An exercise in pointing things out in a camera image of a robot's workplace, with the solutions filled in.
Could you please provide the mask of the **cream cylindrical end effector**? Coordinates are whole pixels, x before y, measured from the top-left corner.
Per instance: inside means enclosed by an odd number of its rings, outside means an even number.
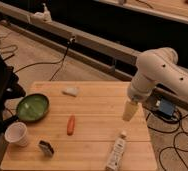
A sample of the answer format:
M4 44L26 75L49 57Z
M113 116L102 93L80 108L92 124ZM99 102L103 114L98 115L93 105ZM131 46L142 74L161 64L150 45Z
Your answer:
M138 104L132 101L125 103L122 119L124 121L130 121L138 110Z

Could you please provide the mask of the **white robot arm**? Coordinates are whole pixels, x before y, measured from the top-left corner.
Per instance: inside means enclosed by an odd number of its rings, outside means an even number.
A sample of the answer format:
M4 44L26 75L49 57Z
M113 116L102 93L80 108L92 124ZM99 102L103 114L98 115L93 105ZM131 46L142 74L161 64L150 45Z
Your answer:
M188 103L188 72L178 65L177 52L169 47L146 50L136 60L137 72L127 89L122 119L130 121L156 85L162 84Z

